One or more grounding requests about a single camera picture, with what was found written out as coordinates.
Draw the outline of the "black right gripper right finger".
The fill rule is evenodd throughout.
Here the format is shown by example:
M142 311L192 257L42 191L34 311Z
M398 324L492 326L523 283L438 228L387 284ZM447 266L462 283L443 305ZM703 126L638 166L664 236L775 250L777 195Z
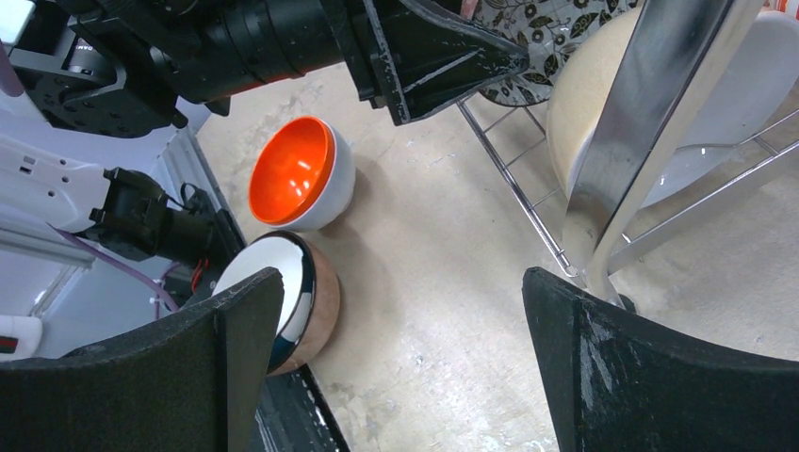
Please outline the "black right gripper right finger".
M794 451L796 362L662 326L540 267L522 298L562 451Z

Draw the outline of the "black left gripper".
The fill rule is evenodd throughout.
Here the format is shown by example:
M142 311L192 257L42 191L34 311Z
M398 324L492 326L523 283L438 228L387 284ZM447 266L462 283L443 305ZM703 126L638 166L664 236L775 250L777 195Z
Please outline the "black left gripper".
M363 5L71 1L68 12L72 29L135 86L194 104L345 63L360 98L405 125L529 67L525 46L435 1Z

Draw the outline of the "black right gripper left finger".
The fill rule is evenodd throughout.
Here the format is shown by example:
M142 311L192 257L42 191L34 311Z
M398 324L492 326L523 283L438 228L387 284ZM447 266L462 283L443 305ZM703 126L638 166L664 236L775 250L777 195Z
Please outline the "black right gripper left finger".
M244 451L284 295L262 269L58 359L1 366L5 451Z

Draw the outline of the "black white floral bowl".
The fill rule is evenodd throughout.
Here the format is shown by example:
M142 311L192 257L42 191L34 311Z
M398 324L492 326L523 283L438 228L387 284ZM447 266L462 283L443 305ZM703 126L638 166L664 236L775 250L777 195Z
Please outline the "black white floral bowl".
M620 0L476 1L468 16L529 51L526 71L480 89L486 100L520 107L547 101L568 59L604 24L639 6Z

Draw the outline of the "black rimmed white bowl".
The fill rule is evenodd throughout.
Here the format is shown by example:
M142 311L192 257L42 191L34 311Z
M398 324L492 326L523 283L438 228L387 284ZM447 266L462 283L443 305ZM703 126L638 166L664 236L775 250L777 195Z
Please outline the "black rimmed white bowl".
M284 299L269 357L269 376L292 372L313 360L331 339L341 306L332 263L311 242L288 231L256 238L223 270L216 296L263 267L279 271Z

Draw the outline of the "stainless steel dish rack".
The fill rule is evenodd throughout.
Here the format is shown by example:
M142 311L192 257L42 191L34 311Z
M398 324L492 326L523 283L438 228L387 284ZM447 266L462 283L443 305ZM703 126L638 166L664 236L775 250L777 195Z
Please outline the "stainless steel dish rack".
M755 91L794 79L780 68L793 61L779 44L798 41L798 23L759 1L646 1L611 21L570 59L549 104L546 142L573 153L564 177L568 206L563 239L539 235L574 283L614 306L622 297L611 272L625 259L657 247L676 227L714 204L770 182L792 144L666 219L622 249L617 240L678 150L718 153L740 147L731 128L721 140L686 142L694 124L704 134L725 118L762 104ZM714 91L738 73L736 56L761 53L776 63L747 66L752 79L721 97Z

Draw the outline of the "dark bowl cream inside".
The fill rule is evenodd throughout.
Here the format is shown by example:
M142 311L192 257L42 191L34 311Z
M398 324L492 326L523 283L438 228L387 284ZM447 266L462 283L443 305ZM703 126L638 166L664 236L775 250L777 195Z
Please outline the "dark bowl cream inside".
M644 163L659 202L724 163L798 78L798 21L757 1L648 1L565 63L546 116L566 196L630 191Z

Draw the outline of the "orange floral patterned bowl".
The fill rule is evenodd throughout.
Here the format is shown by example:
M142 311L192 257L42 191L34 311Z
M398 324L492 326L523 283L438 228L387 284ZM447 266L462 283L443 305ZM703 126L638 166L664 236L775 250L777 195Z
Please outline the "orange floral patterned bowl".
M798 18L799 0L765 0L763 6Z

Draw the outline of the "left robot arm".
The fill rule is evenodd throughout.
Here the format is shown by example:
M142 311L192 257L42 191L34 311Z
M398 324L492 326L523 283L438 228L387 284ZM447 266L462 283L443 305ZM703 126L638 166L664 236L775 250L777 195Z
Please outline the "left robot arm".
M121 151L225 116L233 96L344 63L361 100L420 121L529 66L456 1L5 1L1 201L120 256L185 266L242 248L197 190L170 206Z

